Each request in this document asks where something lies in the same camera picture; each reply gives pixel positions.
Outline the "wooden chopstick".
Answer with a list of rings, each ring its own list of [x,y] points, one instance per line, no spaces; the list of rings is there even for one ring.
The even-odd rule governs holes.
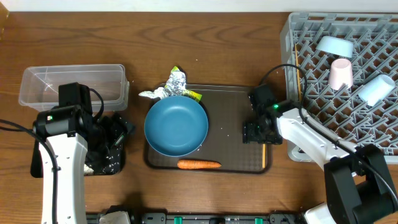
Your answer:
[[[266,156],[267,156],[266,145],[263,144],[262,145],[262,168],[266,167]]]
[[[300,70],[299,70],[299,57],[298,57],[298,47],[297,44],[294,46],[295,50],[295,65],[298,66],[296,68],[296,73],[297,73],[297,89],[298,89],[298,100],[302,100],[302,91],[301,91],[301,79],[300,79]]]

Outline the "white rice pile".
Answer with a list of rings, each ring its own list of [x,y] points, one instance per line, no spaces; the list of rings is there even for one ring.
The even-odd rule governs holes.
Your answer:
[[[117,149],[109,154],[88,151],[83,168],[84,175],[114,175],[121,170],[121,153]]]

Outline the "dark blue plate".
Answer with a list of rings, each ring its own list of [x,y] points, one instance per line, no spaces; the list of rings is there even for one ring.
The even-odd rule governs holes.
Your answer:
[[[170,96],[148,111],[144,133],[149,146],[169,156],[186,156],[198,149],[208,134],[209,121],[201,104],[186,96]]]

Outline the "white pink cup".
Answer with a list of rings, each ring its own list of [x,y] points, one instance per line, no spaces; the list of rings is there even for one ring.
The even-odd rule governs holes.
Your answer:
[[[346,58],[339,58],[332,62],[328,84],[333,90],[339,90],[345,86],[347,89],[353,85],[353,68]]]

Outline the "light blue small bowl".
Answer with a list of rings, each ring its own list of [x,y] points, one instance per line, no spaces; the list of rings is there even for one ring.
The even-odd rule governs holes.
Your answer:
[[[354,44],[345,39],[332,36],[324,36],[319,41],[316,49],[326,53],[351,58],[353,55]]]

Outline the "light blue cup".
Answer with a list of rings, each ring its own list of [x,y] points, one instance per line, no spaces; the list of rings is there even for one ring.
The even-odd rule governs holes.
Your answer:
[[[383,100],[395,87],[396,84],[392,78],[387,75],[378,75],[364,85],[358,96],[369,106],[374,106],[378,101]]]

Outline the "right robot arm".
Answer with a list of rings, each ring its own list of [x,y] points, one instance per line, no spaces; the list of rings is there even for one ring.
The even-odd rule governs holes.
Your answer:
[[[254,121],[243,126],[243,142],[288,140],[324,172],[326,202],[307,210],[306,223],[374,223],[397,211],[397,193],[386,160],[373,144],[344,141],[293,101],[252,100]]]

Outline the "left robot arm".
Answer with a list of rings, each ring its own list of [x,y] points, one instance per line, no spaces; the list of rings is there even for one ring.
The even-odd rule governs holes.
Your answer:
[[[94,117],[81,106],[67,106],[38,114],[32,129],[1,120],[7,131],[20,131],[38,143],[42,160],[42,223],[132,223],[125,210],[92,215],[85,205],[87,136]]]

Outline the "grey dishwasher rack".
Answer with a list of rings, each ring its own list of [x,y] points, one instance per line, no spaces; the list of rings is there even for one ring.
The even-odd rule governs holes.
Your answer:
[[[324,36],[354,44],[350,61],[353,86],[333,90],[330,66],[339,55],[317,50]],[[339,137],[365,146],[376,145],[388,164],[397,163],[397,89],[369,106],[358,93],[378,75],[397,81],[397,15],[293,12],[280,33],[282,62],[295,64],[308,78],[304,107],[315,120]]]

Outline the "dark brown serving tray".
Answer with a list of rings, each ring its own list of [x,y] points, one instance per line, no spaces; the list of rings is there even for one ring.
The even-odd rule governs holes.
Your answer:
[[[243,124],[255,118],[249,100],[251,88],[194,84],[188,84],[187,88],[202,95],[200,104],[209,120],[205,141],[195,152],[183,157],[162,155],[146,144],[146,164],[153,169],[179,170],[177,162],[188,159],[221,164],[220,168],[201,169],[202,172],[266,173],[272,167],[272,148],[266,145],[266,167],[262,168],[262,144],[243,143]]]

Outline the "crumpled foil wrapper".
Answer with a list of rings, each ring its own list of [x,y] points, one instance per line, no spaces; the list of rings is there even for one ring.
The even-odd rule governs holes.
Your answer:
[[[187,89],[186,74],[177,66],[170,71],[169,79],[164,86],[164,92],[167,96],[186,96],[196,102],[200,102],[202,95]]]

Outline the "orange carrot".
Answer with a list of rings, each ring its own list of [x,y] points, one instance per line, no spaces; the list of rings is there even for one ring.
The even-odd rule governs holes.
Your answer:
[[[221,167],[219,162],[182,159],[177,162],[179,169],[217,169]]]

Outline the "clear plastic bin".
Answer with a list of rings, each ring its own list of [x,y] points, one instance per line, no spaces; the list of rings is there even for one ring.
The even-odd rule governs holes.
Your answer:
[[[96,90],[105,112],[127,108],[129,81],[121,64],[29,67],[23,73],[19,104],[39,112],[50,110],[58,105],[58,87],[74,82]]]

